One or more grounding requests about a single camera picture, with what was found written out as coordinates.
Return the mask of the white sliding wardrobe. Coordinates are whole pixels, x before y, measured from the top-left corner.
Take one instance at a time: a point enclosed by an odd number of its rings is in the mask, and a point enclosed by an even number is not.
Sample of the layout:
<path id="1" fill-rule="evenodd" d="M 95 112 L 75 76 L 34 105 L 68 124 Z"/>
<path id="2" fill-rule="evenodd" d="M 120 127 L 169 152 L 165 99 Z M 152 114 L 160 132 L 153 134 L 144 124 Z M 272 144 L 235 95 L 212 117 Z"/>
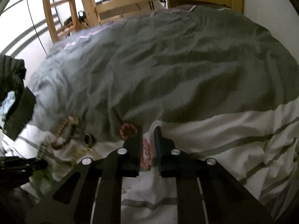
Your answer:
<path id="1" fill-rule="evenodd" d="M 10 0 L 1 14 L 1 54 L 24 60 L 29 79 L 52 44 L 43 0 Z"/>

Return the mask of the grey striped duvet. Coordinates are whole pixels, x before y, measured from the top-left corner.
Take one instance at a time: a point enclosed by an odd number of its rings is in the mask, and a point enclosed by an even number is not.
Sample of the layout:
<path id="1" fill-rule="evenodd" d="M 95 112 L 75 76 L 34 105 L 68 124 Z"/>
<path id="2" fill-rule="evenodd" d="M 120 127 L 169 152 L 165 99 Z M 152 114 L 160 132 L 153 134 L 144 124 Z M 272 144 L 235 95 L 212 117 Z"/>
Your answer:
<path id="1" fill-rule="evenodd" d="M 26 223 L 77 164 L 107 157 L 138 127 L 140 171 L 122 180 L 120 223 L 178 223 L 157 126 L 192 157 L 215 159 L 273 223 L 298 223 L 298 63 L 242 14 L 189 5 L 82 30 L 53 46 L 27 87 L 32 119 L 15 141 L 4 134 L 1 157 L 48 166 L 1 190 L 1 223 Z"/>

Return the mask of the black jewelry box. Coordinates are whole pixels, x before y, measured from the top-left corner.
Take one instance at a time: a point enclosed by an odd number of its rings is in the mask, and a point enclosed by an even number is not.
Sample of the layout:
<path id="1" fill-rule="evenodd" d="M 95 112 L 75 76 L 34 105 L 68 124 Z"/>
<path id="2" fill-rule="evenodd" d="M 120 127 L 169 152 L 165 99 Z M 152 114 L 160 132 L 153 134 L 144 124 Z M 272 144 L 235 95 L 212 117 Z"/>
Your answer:
<path id="1" fill-rule="evenodd" d="M 11 140 L 15 141 L 27 123 L 32 119 L 35 104 L 35 95 L 28 87 L 26 87 L 23 90 L 22 95 L 8 110 L 4 122 L 4 134 Z"/>

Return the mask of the wooden bed frame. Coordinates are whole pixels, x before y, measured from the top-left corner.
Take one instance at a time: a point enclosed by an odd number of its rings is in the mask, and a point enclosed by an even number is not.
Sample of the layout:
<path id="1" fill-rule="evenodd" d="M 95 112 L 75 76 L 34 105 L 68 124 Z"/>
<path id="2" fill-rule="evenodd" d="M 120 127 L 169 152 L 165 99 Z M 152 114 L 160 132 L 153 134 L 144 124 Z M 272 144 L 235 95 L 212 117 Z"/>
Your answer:
<path id="1" fill-rule="evenodd" d="M 119 20 L 122 17 L 134 16 L 145 13 L 145 10 L 138 8 L 135 11 L 124 12 L 124 8 L 139 4 L 150 4 L 150 8 L 154 9 L 154 1 L 162 0 L 109 0 L 101 4 L 96 4 L 95 0 L 81 0 L 86 14 L 86 23 L 80 22 L 75 6 L 75 0 L 60 0 L 50 2 L 50 0 L 43 0 L 43 7 L 45 18 L 50 33 L 52 42 L 57 42 L 63 39 L 68 34 L 84 29 L 85 27 L 94 27 L 110 20 Z M 62 4 L 68 4 L 71 13 L 71 23 L 56 29 L 54 24 L 52 8 Z"/>

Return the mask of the black puffer jacket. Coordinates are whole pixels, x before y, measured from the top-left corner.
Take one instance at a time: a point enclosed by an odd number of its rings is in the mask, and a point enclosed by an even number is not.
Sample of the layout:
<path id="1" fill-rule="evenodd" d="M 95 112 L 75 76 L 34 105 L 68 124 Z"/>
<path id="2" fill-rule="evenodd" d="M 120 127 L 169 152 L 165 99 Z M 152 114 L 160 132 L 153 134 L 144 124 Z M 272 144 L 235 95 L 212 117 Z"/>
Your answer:
<path id="1" fill-rule="evenodd" d="M 24 60 L 1 55 L 1 102 L 4 101 L 11 91 L 15 93 L 16 98 L 22 95 L 25 75 Z"/>

